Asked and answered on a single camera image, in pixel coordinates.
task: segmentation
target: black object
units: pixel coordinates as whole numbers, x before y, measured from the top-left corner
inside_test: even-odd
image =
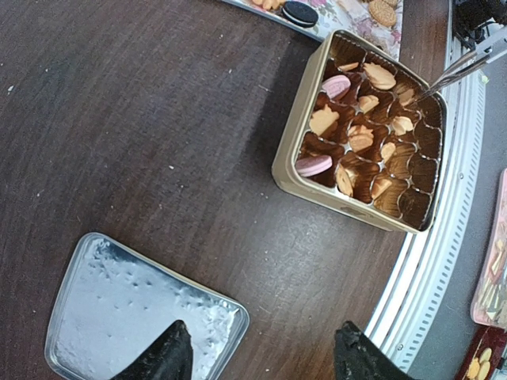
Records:
[[[507,0],[455,0],[454,30],[470,49],[487,38],[484,28],[492,23],[507,24]]]
[[[334,336],[337,380],[413,380],[401,372],[351,321]]]
[[[318,21],[318,13],[315,9],[302,2],[285,2],[282,15],[301,28],[311,28]]]
[[[111,380],[191,380],[193,350],[183,321],[175,321],[134,363]]]

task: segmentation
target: wooden table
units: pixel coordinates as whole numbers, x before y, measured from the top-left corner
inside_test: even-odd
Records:
[[[405,1],[402,61],[427,78],[442,3]],[[0,20],[0,378],[58,378],[48,319],[93,230],[246,306],[222,379],[334,378],[334,331],[366,326],[404,234],[271,178],[318,43],[212,0],[2,2]]]

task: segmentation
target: floral paper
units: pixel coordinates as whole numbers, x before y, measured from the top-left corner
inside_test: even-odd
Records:
[[[251,0],[224,1],[252,10],[317,40],[324,40],[331,32],[338,29],[348,30],[382,48],[394,59],[399,58],[403,1],[398,2],[395,10],[398,20],[392,28],[382,26],[375,21],[368,12],[368,4],[361,0],[299,0],[317,11],[318,23],[313,28],[300,28],[283,18],[279,10],[266,11],[253,4]]]

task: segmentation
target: metal tongs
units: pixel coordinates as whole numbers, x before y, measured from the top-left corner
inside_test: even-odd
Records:
[[[474,71],[484,67],[488,63],[492,63],[507,53],[507,26],[497,30],[493,35],[486,38],[477,45],[475,50],[469,51],[456,62],[448,67],[446,71],[423,93],[419,94],[414,102],[421,101],[426,97],[432,96],[434,93],[449,86],[454,82],[466,77]],[[460,69],[462,65],[470,60],[474,62]]]

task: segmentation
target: pink sandwich cookie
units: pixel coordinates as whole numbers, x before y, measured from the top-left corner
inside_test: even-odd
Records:
[[[295,171],[299,173],[301,177],[316,176],[322,172],[325,172],[333,165],[331,156],[318,156],[301,158],[295,162]]]
[[[350,89],[350,80],[344,75],[335,75],[322,83],[330,99],[342,99]]]

